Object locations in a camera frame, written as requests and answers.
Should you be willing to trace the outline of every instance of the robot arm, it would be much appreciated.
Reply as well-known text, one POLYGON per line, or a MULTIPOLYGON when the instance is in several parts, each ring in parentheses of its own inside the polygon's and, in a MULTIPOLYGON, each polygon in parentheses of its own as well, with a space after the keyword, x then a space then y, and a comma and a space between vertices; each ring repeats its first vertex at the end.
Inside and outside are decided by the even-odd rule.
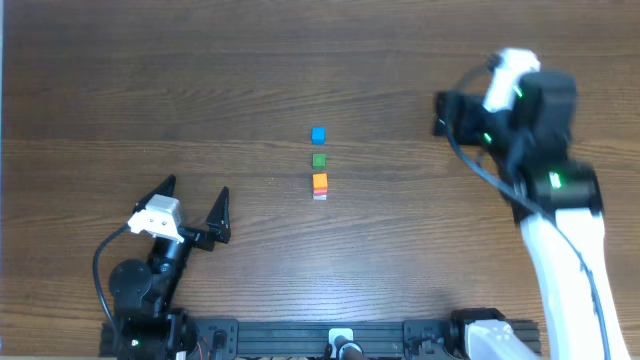
MULTIPOLYGON (((629 359, 604 263, 597 178, 590 166, 569 159, 567 152, 575 82, 562 73, 539 72, 540 63, 529 50, 505 49, 499 56, 484 97, 455 91, 438 95, 434 135, 451 131, 461 144, 482 146, 498 164, 502 182, 544 211, 531 212, 507 198, 536 269, 551 358, 602 359, 609 354, 629 359), (446 110, 452 103, 453 113, 446 110)), ((509 335, 506 322, 478 320, 463 331, 464 350, 472 359, 534 358, 509 335)))

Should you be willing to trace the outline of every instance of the black cable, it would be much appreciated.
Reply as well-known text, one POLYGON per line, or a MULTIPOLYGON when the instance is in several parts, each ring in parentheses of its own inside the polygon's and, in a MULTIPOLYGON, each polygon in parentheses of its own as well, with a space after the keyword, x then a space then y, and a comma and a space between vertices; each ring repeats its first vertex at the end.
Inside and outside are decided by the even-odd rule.
MULTIPOLYGON (((481 65, 481 66, 476 66, 472 68, 456 83, 456 85, 453 88, 453 91, 462 92, 463 88, 466 87, 469 83, 471 83, 471 81, 473 81, 475 78, 477 78, 482 74, 486 74, 487 71, 492 67, 494 67, 494 65, 490 64, 488 66, 481 65)), ((451 124, 449 123, 449 114, 451 113, 452 107, 453 107, 453 103, 449 101, 445 106, 445 112, 443 114, 444 119, 440 119, 440 122, 442 122, 447 128, 447 140, 449 141, 449 145, 451 145, 451 148, 453 149, 455 154, 458 156, 458 158, 460 158, 460 160, 462 160, 482 180, 484 180, 489 185, 496 188, 498 191, 500 191, 503 195, 505 195, 511 201, 524 207, 525 209, 529 210, 533 214, 539 213, 540 216, 542 216, 542 218, 544 218, 549 223, 551 223, 551 225, 560 234, 560 236, 562 236, 562 238, 567 242, 567 244, 569 244, 569 247, 571 247, 571 250, 573 250, 573 252, 576 254, 576 257, 580 262, 580 268, 587 275, 587 280, 589 281, 589 286, 591 287, 591 298, 594 304, 594 311, 596 313, 596 316, 598 317, 598 322, 600 323, 600 335, 602 337, 602 350, 604 352, 604 358, 605 360, 610 360, 611 349, 609 348, 609 336, 607 335, 607 328, 604 322, 604 314, 602 313, 602 304, 600 303, 600 295, 598 294, 598 289, 596 288, 595 280, 593 278, 593 272, 591 271, 591 269, 589 269, 589 267, 585 263, 584 258, 582 257, 582 253, 578 249, 576 249, 576 247, 573 245, 571 240, 569 240, 567 235, 565 235, 560 230, 560 228, 558 228, 556 219, 551 214, 546 212, 540 205, 530 201, 525 196, 522 196, 516 193, 516 191, 511 186, 509 186, 504 181, 496 178, 495 176, 491 175, 484 168, 482 168, 482 166, 480 166, 479 164, 471 160, 471 158, 469 158, 467 154, 464 153, 464 151, 462 151, 462 148, 460 148, 460 145, 458 144, 458 142, 456 141, 453 135, 453 129, 451 128, 451 124)))
MULTIPOLYGON (((121 228, 119 228, 113 234, 109 235, 109 237, 104 239, 104 241, 100 245, 98 245, 96 252, 93 254, 93 282, 96 285, 96 292, 98 293, 98 299, 100 299, 100 305, 102 305, 102 310, 104 310, 105 315, 107 315, 107 319, 109 320, 109 322, 111 323, 111 326, 113 327, 113 338, 116 343, 116 349, 118 348, 117 344, 121 343, 122 341, 122 335, 120 334, 120 328, 118 327, 118 324, 113 319, 113 315, 111 315, 111 311, 109 310, 109 304, 107 304, 107 299, 104 296, 104 292, 102 292, 102 285, 100 285, 99 264, 100 264, 100 254, 102 253, 102 250, 104 250, 104 248, 107 247, 107 245, 113 239, 117 238, 120 234, 122 234, 127 230, 129 230, 129 225, 128 224, 122 225, 121 228)), ((122 348, 126 350, 125 344, 121 343, 121 345, 122 345, 122 348)))

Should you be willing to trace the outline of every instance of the wooden table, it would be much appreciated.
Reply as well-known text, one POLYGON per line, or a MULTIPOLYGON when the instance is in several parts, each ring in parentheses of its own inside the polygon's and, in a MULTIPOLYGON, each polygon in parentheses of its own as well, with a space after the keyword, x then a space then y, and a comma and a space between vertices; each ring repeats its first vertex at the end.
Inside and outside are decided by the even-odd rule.
MULTIPOLYGON (((430 136, 433 93, 505 46, 577 78, 572 151, 598 172, 609 278, 640 354, 640 4, 8 0, 5 13, 2 354, 97 353, 93 252, 170 173, 191 225, 231 189, 230 244, 195 252, 175 299, 194 315, 494 306, 543 321, 509 207, 430 136), (326 202, 311 196, 314 152, 326 202)), ((103 282, 151 244, 116 240, 103 282)))

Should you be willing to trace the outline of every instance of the white plastic part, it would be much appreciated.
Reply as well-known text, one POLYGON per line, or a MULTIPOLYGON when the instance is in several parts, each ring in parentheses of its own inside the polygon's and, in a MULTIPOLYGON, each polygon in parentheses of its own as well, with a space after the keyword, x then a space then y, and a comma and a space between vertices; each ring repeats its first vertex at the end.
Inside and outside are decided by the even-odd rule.
POLYGON ((506 48, 498 54, 502 62, 493 72, 493 79, 482 106, 489 112, 511 110, 516 96, 515 87, 526 73, 540 71, 536 54, 527 49, 506 48))
POLYGON ((538 360, 527 345, 513 334, 511 325, 500 320, 479 320, 465 326, 465 349, 472 360, 538 360))
POLYGON ((178 234, 178 225, 182 223, 183 218, 182 206, 178 199, 154 195, 144 210, 133 214, 127 224, 132 233, 139 234, 144 230, 153 237, 160 236, 181 243, 184 238, 178 234))
POLYGON ((349 341, 353 341, 353 330, 349 328, 333 328, 329 329, 329 344, 331 344, 331 358, 335 359, 338 354, 336 354, 336 339, 338 337, 344 337, 349 341))
MULTIPOLYGON (((558 228, 582 253, 593 272, 611 358, 629 359, 604 262, 604 222, 588 208, 556 211, 558 228)), ((551 359, 602 359, 602 337, 591 288, 574 251, 553 225, 534 214, 520 223, 540 285, 551 359)))

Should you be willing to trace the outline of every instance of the green cube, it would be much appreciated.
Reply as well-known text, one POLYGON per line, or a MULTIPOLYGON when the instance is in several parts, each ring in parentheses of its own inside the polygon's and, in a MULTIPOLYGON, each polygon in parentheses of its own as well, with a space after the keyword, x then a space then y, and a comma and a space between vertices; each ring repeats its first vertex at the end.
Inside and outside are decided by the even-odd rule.
POLYGON ((313 170, 324 171, 327 168, 326 154, 313 154, 313 170))

